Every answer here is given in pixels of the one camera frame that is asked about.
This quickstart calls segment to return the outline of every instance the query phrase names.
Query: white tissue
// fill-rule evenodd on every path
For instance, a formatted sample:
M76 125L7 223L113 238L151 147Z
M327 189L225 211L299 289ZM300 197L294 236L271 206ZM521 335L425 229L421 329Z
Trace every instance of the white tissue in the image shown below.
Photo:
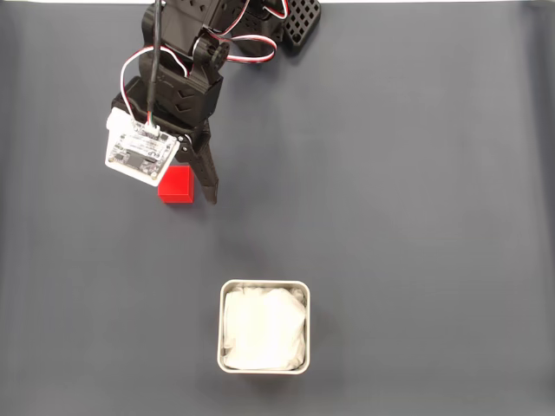
M293 370L304 362L306 309L300 289L237 288L225 296L224 364Z

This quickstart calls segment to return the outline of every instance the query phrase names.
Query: black 3d-printed bracket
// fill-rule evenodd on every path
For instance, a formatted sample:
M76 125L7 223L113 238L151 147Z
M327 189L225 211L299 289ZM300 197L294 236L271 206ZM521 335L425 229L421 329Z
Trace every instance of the black 3d-printed bracket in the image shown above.
M290 14L285 19L284 43L293 54L298 54L314 31L322 15L318 0L290 0Z

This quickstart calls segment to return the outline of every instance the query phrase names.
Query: black cable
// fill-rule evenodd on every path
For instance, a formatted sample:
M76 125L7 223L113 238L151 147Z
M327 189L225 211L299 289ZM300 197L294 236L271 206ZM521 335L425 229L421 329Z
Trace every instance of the black cable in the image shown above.
M156 97L156 77L158 76L158 67L160 65L160 46L162 44L162 0L154 2L154 57L153 67L150 74L150 83L147 90L147 111L151 114L154 110L154 101Z

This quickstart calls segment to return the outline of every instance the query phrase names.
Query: red block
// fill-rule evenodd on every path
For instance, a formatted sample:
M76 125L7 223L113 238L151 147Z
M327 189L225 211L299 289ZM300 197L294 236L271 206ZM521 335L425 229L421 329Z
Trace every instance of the red block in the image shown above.
M193 169L170 166L158 185L158 196L165 204L191 204L194 201Z

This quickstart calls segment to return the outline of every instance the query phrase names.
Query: electronic component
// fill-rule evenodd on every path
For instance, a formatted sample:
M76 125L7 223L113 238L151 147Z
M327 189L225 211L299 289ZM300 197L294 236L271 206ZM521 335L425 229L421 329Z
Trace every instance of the electronic component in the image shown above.
M179 150L178 140L167 133L153 132L119 108L112 109L107 128L106 166L158 186Z

